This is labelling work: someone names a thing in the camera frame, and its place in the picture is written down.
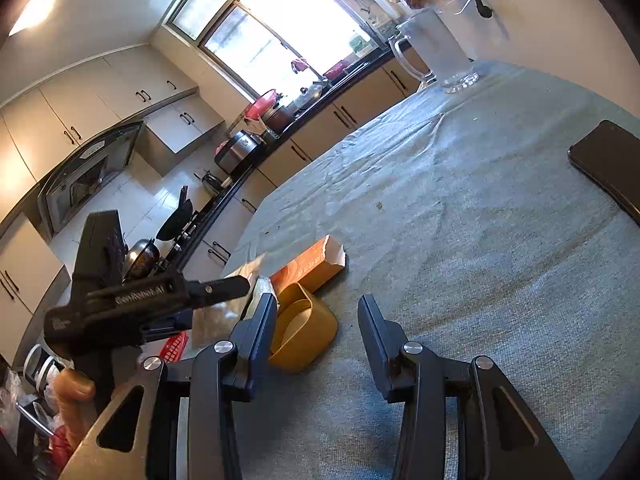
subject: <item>rice cooker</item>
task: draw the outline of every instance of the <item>rice cooker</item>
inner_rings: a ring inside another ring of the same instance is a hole
[[[239,176],[251,164],[253,157],[260,148],[260,141],[252,134],[240,130],[216,153],[215,163],[229,176]]]

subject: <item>ceiling light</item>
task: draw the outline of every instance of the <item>ceiling light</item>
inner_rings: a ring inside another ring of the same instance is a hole
[[[54,0],[29,0],[20,18],[15,22],[14,28],[9,32],[9,36],[43,22],[53,9],[53,2]]]

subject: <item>metal screw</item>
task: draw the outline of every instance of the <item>metal screw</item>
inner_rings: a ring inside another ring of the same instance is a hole
[[[162,364],[162,359],[158,356],[147,357],[145,362],[142,363],[145,370],[155,370]]]
[[[408,354],[419,354],[422,352],[422,345],[415,341],[409,341],[408,343],[404,343],[404,351]]]
[[[234,344],[231,341],[218,341],[215,345],[213,345],[213,349],[219,354],[226,354],[227,352],[231,352],[234,347]]]
[[[494,362],[487,356],[481,355],[479,358],[476,358],[476,366],[481,370],[490,370],[494,367]]]

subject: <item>cable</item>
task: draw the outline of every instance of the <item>cable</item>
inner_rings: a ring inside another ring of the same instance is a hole
[[[482,16],[483,18],[490,18],[494,15],[494,12],[492,11],[491,7],[487,7],[482,2],[482,0],[475,0],[475,1],[476,1],[476,9],[478,9],[478,14],[480,14],[480,16]]]

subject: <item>black countertop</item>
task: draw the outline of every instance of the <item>black countertop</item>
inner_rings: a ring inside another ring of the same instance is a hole
[[[408,42],[402,42],[401,49],[405,50],[409,48]],[[209,231],[213,222],[216,221],[226,204],[231,200],[233,195],[242,187],[242,184],[246,182],[249,175],[262,164],[271,153],[275,152],[284,142],[289,140],[293,134],[295,134],[302,126],[308,123],[318,112],[321,112],[328,105],[330,105],[338,96],[346,92],[349,88],[356,83],[362,81],[367,75],[371,74],[375,70],[379,69],[386,62],[393,59],[394,54],[390,48],[381,49],[378,48],[375,51],[367,54],[360,64],[355,69],[351,70],[340,81],[335,83],[321,98],[318,99],[307,110],[300,114],[289,126],[287,126],[278,140],[268,146],[262,146],[258,150],[254,150],[252,153],[251,164],[249,168],[239,177],[233,178],[233,184],[226,188],[225,192],[219,194],[217,197],[211,198],[202,210],[198,213],[194,222],[196,223],[196,229],[191,234],[191,237],[182,247],[182,251],[171,261],[168,269],[171,270],[183,270],[186,266],[189,258],[196,250],[196,247],[200,244],[204,235]]]

